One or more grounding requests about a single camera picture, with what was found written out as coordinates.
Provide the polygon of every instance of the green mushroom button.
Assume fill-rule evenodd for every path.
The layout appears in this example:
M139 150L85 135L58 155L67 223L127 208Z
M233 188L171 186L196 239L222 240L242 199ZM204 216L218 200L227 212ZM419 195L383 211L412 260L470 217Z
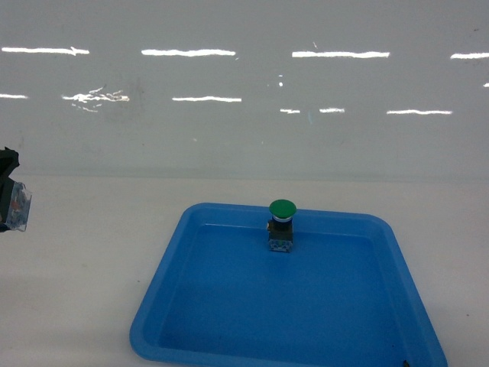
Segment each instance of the green mushroom button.
M293 216L296 211L296 204L292 203L289 200L279 199L275 200L268 207L273 216L279 219L287 219Z

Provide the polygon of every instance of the glossy wall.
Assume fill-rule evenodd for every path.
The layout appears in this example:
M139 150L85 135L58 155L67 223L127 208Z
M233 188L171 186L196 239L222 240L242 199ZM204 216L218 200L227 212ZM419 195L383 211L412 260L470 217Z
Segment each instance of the glossy wall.
M0 4L25 174L489 180L489 2Z

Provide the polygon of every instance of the white table surface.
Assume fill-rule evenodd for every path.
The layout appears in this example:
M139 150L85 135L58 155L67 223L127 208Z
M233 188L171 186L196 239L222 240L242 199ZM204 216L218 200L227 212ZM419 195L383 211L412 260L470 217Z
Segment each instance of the white table surface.
M128 335L182 211L279 197L386 220L449 365L489 361L488 184L13 178L33 201L27 231L0 234L0 365L164 365Z

